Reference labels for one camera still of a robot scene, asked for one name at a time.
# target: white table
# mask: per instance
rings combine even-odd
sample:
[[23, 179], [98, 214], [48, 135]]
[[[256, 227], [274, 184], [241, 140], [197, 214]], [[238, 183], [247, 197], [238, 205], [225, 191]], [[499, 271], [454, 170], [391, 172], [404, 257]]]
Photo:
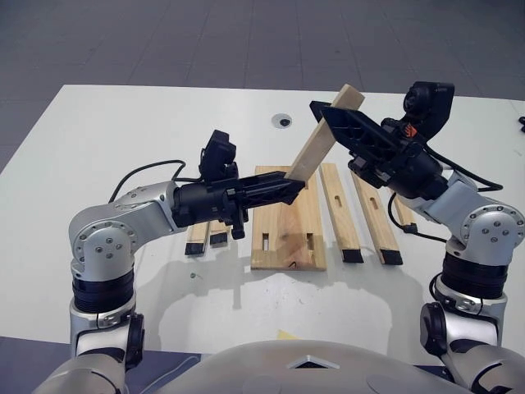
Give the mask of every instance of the white table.
[[[362, 110], [376, 121], [402, 115], [402, 94], [366, 94]], [[64, 86], [0, 176], [0, 335], [69, 341], [71, 252], [67, 227], [90, 205], [104, 204], [132, 168], [169, 158], [196, 176], [200, 149], [213, 129], [237, 145], [241, 176], [255, 165], [288, 165], [315, 126], [310, 100], [332, 92]], [[278, 130], [271, 118], [292, 116]], [[432, 147], [504, 184], [493, 194], [525, 211], [525, 136], [516, 122], [525, 103], [455, 98], [450, 120]], [[186, 234], [146, 245], [136, 255], [138, 311], [146, 317], [146, 348], [215, 353], [249, 341], [275, 339], [279, 329], [305, 339], [339, 341], [414, 364], [438, 364], [419, 345], [419, 312], [427, 283], [441, 270], [443, 245], [394, 228], [402, 267], [381, 266], [346, 163], [338, 164], [363, 245], [365, 263], [345, 264], [320, 195], [328, 269], [325, 273], [251, 272], [246, 238], [203, 258], [184, 256]], [[172, 167], [151, 169], [125, 189], [168, 179]], [[388, 197], [381, 190], [384, 203]], [[418, 218], [421, 231], [447, 230]], [[525, 247], [515, 251], [505, 291], [504, 345], [525, 355]]]

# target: tiled floor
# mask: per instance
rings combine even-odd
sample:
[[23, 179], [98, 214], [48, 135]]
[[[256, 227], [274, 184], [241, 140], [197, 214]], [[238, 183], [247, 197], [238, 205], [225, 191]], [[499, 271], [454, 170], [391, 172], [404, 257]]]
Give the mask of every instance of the tiled floor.
[[524, 0], [0, 0], [0, 169], [63, 84], [525, 100]]

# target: wooden stick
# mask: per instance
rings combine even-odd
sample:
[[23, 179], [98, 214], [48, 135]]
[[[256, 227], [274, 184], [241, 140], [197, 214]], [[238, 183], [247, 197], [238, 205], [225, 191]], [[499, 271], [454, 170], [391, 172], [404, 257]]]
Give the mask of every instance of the wooden stick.
[[363, 207], [364, 217], [367, 219], [368, 230], [381, 262], [388, 265], [401, 265], [403, 260], [399, 246], [397, 246], [394, 233], [388, 224], [385, 209], [377, 190], [353, 172], [352, 178], [361, 207]]
[[209, 224], [209, 222], [198, 223], [189, 228], [185, 255], [192, 256], [204, 253], [206, 241], [208, 240]]
[[336, 234], [337, 245], [345, 263], [362, 263], [363, 256], [359, 246], [358, 233], [346, 203], [345, 191], [341, 185], [337, 166], [334, 163], [323, 163], [319, 167], [322, 188], [325, 191], [331, 224]]
[[228, 227], [224, 222], [214, 220], [210, 223], [210, 245], [224, 246], [228, 243]]
[[[350, 85], [345, 85], [331, 104], [332, 107], [359, 109], [364, 96]], [[317, 124], [308, 141], [294, 160], [285, 178], [307, 182], [326, 157], [336, 139], [324, 119]]]
[[401, 202], [399, 196], [394, 198], [395, 210], [397, 211], [397, 217], [399, 219], [399, 224], [401, 226], [414, 226], [414, 230], [418, 230], [418, 225], [416, 224], [416, 219], [413, 217], [412, 209], [408, 208], [405, 204]]

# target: wood strip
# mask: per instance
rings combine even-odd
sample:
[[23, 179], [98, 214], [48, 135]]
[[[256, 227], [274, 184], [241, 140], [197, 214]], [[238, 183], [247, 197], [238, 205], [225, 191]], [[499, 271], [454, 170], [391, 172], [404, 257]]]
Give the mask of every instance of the wood strip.
[[355, 231], [337, 166], [334, 163], [323, 163], [319, 167], [319, 173], [342, 259], [345, 263], [362, 263], [358, 233]]
[[185, 255], [193, 256], [204, 253], [208, 240], [209, 224], [209, 222], [197, 223], [189, 228]]
[[213, 220], [210, 222], [210, 245], [224, 246], [228, 244], [228, 227], [224, 222]]
[[401, 253], [377, 190], [352, 172], [368, 230], [383, 264], [401, 265]]
[[[359, 109], [364, 96], [354, 87], [344, 85], [331, 104], [332, 107]], [[336, 139], [324, 119], [317, 124], [308, 141], [294, 160], [285, 178], [306, 182], [326, 157]]]
[[401, 202], [399, 196], [396, 195], [394, 198], [395, 210], [397, 212], [397, 218], [401, 226], [415, 226], [414, 230], [418, 230], [418, 225], [416, 224], [416, 219], [413, 216], [412, 209], [408, 208], [405, 204]]
[[[256, 174], [287, 172], [290, 167], [255, 168]], [[312, 176], [292, 205], [253, 210], [253, 269], [326, 270], [317, 183]]]

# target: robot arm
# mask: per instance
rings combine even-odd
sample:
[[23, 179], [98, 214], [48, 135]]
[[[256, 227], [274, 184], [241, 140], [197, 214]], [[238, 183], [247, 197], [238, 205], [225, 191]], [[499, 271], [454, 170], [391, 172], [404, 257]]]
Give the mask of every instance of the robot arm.
[[[405, 205], [451, 232], [442, 273], [431, 283], [436, 302], [422, 308], [424, 348], [474, 392], [518, 390], [525, 359], [500, 344], [503, 287], [525, 219], [514, 207], [479, 194], [498, 185], [458, 165], [444, 171], [445, 158], [427, 146], [448, 120], [453, 97], [453, 85], [416, 82], [404, 99], [404, 117], [381, 125], [359, 111], [314, 107], [354, 157], [352, 171], [376, 188], [390, 187]], [[490, 187], [479, 190], [471, 178]]]

